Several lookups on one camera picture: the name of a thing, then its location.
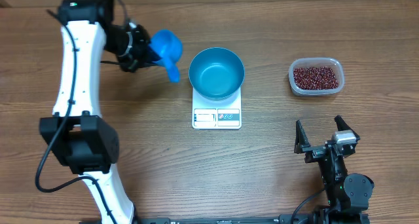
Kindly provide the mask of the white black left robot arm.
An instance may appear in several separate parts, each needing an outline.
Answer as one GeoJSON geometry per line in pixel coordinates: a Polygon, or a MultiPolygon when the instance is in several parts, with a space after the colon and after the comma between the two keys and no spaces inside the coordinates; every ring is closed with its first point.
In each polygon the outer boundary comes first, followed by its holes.
{"type": "Polygon", "coordinates": [[[176,67],[181,45],[175,36],[160,42],[129,18],[114,19],[118,0],[63,0],[53,17],[60,23],[63,62],[60,89],[50,117],[39,122],[47,155],[68,167],[75,181],[88,187],[100,211],[101,223],[139,223],[135,204],[118,174],[119,138],[100,111],[102,54],[116,56],[124,72],[164,67],[179,80],[176,67]]]}

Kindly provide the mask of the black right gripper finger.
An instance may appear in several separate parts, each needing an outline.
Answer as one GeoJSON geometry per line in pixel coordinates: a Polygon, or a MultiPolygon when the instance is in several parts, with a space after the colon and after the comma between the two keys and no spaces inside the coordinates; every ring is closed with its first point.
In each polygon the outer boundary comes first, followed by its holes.
{"type": "Polygon", "coordinates": [[[340,115],[337,115],[334,118],[334,121],[336,122],[338,131],[351,130],[351,128],[346,124],[346,122],[340,115]]]}
{"type": "Polygon", "coordinates": [[[295,138],[295,148],[294,153],[301,154],[304,153],[306,148],[310,147],[310,142],[306,136],[304,128],[300,120],[296,121],[296,138],[295,138]]]}

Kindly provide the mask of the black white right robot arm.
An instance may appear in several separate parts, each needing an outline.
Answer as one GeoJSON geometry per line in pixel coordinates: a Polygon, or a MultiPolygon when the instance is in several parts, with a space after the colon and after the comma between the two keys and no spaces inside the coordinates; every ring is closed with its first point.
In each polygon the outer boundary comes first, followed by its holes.
{"type": "Polygon", "coordinates": [[[349,174],[344,159],[355,153],[360,136],[337,115],[337,131],[323,145],[312,146],[300,121],[296,122],[294,153],[303,154],[305,163],[319,166],[323,189],[302,201],[291,214],[290,223],[368,223],[374,182],[366,175],[349,174]],[[299,210],[324,192],[328,205],[317,206],[309,214],[299,215],[299,210]]]}

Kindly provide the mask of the blue plastic measuring scoop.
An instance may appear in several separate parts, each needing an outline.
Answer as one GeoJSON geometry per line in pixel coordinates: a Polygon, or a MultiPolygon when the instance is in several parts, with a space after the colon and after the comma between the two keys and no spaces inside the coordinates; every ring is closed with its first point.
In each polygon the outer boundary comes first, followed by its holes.
{"type": "Polygon", "coordinates": [[[168,78],[173,83],[180,81],[180,72],[176,66],[183,53],[183,44],[170,30],[156,32],[149,44],[149,63],[165,68],[168,78]]]}

